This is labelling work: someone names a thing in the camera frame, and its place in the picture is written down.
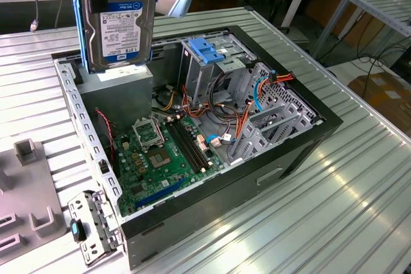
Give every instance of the motherboard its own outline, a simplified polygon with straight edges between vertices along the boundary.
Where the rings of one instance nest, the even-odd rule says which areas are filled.
[[[118,205],[122,216],[130,215],[224,168],[214,150],[204,148],[198,127],[188,117],[177,123],[158,124],[164,140],[160,146],[141,146],[156,136],[148,122],[141,127],[144,130],[137,129],[139,135],[135,130],[130,130],[114,138],[119,149],[118,181],[123,194]],[[189,146],[195,146],[197,150],[193,151]],[[201,153],[201,157],[194,158],[194,153]]]

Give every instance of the green motherboard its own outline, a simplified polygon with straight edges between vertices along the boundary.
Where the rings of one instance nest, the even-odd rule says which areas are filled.
[[[199,147],[196,141],[197,135],[200,135],[198,127],[188,117],[179,122],[189,130],[192,141]],[[119,149],[117,176],[123,194],[118,205],[122,216],[132,214],[144,205],[149,205],[223,169],[221,160],[212,149],[207,151],[207,155],[202,153],[209,164],[208,168],[203,170],[204,172],[193,169],[189,160],[182,154],[179,143],[169,132],[170,127],[160,123],[159,128],[164,137],[164,146],[150,148],[146,153],[141,149],[132,130],[114,138]],[[150,132],[150,126],[145,125],[141,135],[145,141],[146,138],[153,138],[155,134]]]

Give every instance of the gray plastic tray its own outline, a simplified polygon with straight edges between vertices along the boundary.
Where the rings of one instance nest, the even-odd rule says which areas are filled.
[[[0,265],[66,231],[41,142],[0,152]]]

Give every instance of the metal work surface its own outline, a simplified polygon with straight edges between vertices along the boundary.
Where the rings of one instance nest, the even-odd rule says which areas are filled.
[[[353,14],[353,17],[347,23],[347,26],[342,33],[345,33],[353,26],[361,11],[365,11],[405,37],[411,36],[411,25],[408,21],[411,16],[411,0],[341,0],[339,6],[315,44],[312,54],[314,58],[320,52],[326,39],[333,31],[335,24],[338,22],[349,3],[355,4],[358,9],[356,13]]]
[[[141,273],[324,271],[401,273],[411,261],[411,141],[258,14],[242,8],[158,18],[175,35],[238,24],[343,120],[290,177],[160,253]],[[94,189],[50,54],[78,47],[76,30],[0,37],[0,148],[42,141],[68,219],[67,202]],[[1,273],[126,273],[121,252],[92,269],[71,234],[0,268]]]

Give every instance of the hard drive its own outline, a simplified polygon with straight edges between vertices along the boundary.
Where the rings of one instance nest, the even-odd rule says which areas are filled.
[[[155,0],[99,1],[91,4],[91,0],[82,0],[89,72],[147,62]]]

